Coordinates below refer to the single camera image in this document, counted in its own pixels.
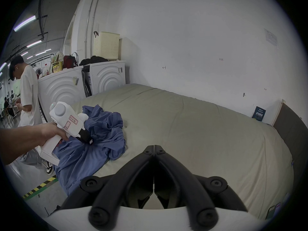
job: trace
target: yellow and black floor tape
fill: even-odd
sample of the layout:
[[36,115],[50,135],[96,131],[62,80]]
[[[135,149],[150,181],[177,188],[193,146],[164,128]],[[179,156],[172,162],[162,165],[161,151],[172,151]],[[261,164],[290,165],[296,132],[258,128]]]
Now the yellow and black floor tape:
[[41,193],[42,191],[44,191],[46,188],[50,187],[53,183],[56,183],[57,181],[58,181],[58,179],[57,179],[56,175],[54,175],[54,176],[50,177],[48,180],[46,180],[45,182],[43,182],[42,184],[35,187],[30,192],[26,193],[22,198],[24,200],[28,200],[28,199],[34,197],[35,195]]

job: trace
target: hand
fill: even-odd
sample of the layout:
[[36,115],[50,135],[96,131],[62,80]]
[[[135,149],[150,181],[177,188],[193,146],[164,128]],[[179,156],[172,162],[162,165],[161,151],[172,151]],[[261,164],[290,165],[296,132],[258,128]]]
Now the hand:
[[40,125],[33,126],[33,128],[37,133],[38,143],[40,146],[43,146],[48,139],[51,139],[56,134],[61,136],[63,140],[68,140],[65,131],[57,127],[57,124],[55,122],[43,123]]
[[17,106],[18,110],[22,110],[22,104],[21,103],[17,103],[16,106]]
[[18,103],[21,103],[21,99],[20,99],[20,98],[17,98],[17,99],[16,99],[15,105],[17,105]]

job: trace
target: white basket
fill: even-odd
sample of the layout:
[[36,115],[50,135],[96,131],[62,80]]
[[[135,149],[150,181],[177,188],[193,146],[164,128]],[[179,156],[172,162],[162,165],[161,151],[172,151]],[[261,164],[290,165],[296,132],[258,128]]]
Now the white basket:
[[119,56],[120,34],[100,32],[94,36],[93,55],[108,60],[117,60]]

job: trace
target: blue cloth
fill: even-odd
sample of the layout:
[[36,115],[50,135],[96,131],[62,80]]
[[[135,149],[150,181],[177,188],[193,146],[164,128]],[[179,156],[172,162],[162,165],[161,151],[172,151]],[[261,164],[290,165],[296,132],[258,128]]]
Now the blue cloth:
[[121,114],[103,111],[98,105],[82,108],[82,112],[89,116],[84,127],[90,132],[93,144],[84,144],[71,136],[69,141],[63,141],[53,151],[60,160],[55,166],[56,176],[67,195],[108,159],[116,160],[125,152]]

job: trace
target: white washing machine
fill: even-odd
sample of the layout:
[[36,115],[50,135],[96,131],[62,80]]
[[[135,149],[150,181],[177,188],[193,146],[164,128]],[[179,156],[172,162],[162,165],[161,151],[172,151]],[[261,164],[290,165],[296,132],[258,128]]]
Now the white washing machine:
[[125,85],[125,61],[110,61],[84,66],[92,95]]
[[38,79],[38,99],[48,122],[51,121],[49,108],[53,102],[73,105],[86,98],[81,70],[83,66],[62,70]]

